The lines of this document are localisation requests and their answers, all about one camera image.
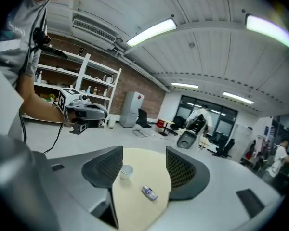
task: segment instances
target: air conditioner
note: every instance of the air conditioner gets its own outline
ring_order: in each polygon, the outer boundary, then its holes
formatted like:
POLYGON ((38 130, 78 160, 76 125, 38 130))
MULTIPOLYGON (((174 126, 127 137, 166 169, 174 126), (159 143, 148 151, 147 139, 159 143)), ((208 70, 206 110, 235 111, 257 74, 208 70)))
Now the air conditioner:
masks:
POLYGON ((95 25, 74 19, 72 30, 74 37, 94 44, 103 50, 112 50, 114 48, 113 43, 116 41, 116 37, 95 25))

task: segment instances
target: wooden tabletop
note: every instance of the wooden tabletop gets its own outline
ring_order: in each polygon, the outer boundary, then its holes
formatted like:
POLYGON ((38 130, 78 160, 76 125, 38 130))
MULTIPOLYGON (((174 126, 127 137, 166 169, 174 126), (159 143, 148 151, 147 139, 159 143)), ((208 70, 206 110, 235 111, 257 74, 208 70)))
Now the wooden tabletop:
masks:
POLYGON ((173 121, 168 121, 168 120, 164 120, 164 119, 160 119, 161 121, 163 121, 163 122, 166 122, 166 123, 169 123, 169 124, 174 124, 174 122, 173 121))
POLYGON ((123 164, 133 167, 129 180, 118 174, 113 199, 121 231, 146 230, 167 208, 171 181, 166 170, 166 155, 148 149, 124 148, 123 164), (158 196, 151 202, 141 192, 147 185, 158 196))

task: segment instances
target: mini fridge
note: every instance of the mini fridge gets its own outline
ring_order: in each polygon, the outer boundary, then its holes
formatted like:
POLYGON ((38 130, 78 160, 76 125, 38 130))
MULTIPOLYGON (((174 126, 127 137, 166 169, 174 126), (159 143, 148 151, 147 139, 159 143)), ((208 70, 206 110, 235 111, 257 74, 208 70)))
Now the mini fridge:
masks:
POLYGON ((134 127, 144 98, 144 95, 135 91, 127 93, 119 121, 124 128, 134 127))

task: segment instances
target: gray t-shirt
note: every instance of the gray t-shirt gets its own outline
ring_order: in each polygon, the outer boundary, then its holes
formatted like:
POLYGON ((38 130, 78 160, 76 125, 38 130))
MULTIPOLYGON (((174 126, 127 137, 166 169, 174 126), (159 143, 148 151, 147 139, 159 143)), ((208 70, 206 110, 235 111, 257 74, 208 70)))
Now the gray t-shirt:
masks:
MULTIPOLYGON (((41 50, 31 53, 27 68, 24 63, 29 50, 30 34, 36 27, 42 26, 46 3, 47 1, 23 0, 8 14, 0 32, 0 70, 14 87, 21 72, 34 77, 37 70, 41 50)), ((34 47, 33 37, 30 47, 34 47)), ((11 125, 9 136, 20 140, 22 138, 18 114, 11 125)))

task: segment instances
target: trash bin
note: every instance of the trash bin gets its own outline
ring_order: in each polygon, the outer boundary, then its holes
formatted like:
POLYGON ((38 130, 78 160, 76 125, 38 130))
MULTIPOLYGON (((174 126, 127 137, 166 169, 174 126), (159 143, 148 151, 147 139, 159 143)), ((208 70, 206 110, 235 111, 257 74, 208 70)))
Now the trash bin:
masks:
POLYGON ((108 127, 109 127, 110 129, 113 129, 115 123, 116 123, 116 119, 114 119, 113 117, 110 118, 110 120, 108 121, 108 127))

